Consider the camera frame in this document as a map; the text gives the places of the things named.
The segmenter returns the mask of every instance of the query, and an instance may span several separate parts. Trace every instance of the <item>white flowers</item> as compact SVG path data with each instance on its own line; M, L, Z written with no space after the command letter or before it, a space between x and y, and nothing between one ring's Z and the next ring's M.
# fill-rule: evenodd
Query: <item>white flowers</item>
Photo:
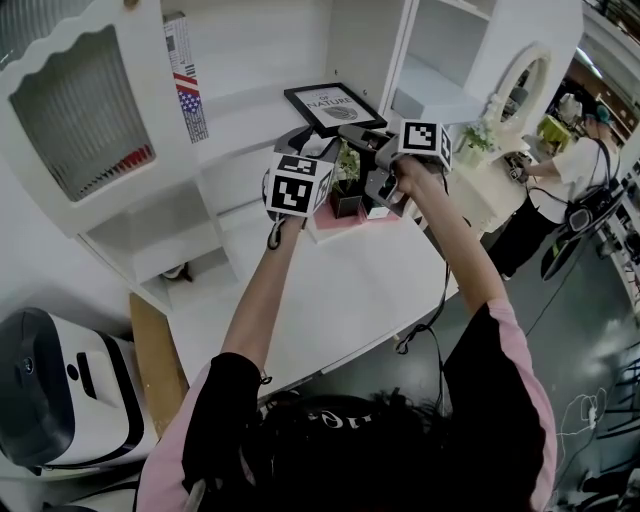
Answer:
M464 135L467 137L467 142L471 147L478 147L483 151L493 151L496 147L495 134L484 119L467 126L464 130Z

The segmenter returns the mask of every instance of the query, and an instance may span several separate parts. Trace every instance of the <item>hand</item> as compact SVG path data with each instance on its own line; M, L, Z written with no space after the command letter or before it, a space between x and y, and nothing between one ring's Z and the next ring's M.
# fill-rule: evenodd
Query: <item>hand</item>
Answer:
M402 157L396 162L398 190L414 198L422 183L431 177L431 172L412 156Z
M289 236L297 237L298 234L300 233L300 230L302 229L302 224L304 224L304 221L305 221L304 217L289 215L285 223L280 228L282 235L285 237L289 237Z

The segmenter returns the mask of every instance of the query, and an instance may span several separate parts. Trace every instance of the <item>small plant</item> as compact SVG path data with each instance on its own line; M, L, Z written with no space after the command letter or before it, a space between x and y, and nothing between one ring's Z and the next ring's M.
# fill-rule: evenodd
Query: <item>small plant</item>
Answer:
M496 139L493 130L484 119L476 121L464 130L467 138L466 144L470 148L479 148L482 151L493 151L496 147Z
M346 194L351 185L360 179L360 154L349 147L343 140L338 154L337 172L333 177L333 188L340 194ZM346 190L342 190L340 182L346 181Z

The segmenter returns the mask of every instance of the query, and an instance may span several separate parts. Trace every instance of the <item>framed print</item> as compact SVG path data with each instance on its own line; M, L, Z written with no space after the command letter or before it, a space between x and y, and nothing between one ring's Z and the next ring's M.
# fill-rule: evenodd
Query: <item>framed print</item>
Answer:
M343 124L368 129L387 126L375 110L341 83L287 89L284 95L323 138L338 135Z

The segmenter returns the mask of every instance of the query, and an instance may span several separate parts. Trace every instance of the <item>yellow object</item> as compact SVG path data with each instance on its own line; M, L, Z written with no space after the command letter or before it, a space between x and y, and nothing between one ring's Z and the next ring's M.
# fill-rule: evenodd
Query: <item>yellow object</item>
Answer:
M556 118L545 115L538 125L538 134L547 142L560 143L558 151L564 151L571 141L571 133Z

